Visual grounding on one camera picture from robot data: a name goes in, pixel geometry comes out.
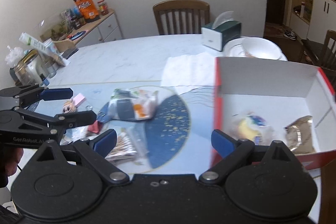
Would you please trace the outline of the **person's left hand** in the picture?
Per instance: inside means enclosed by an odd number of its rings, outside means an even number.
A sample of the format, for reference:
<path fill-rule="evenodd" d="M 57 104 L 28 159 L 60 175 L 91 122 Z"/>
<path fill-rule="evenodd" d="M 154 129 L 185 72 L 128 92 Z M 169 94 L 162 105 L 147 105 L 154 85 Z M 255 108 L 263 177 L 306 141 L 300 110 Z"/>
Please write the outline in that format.
<path fill-rule="evenodd" d="M 1 188 L 8 184 L 8 177 L 15 174 L 23 156 L 23 149 L 3 145 L 1 147 Z"/>

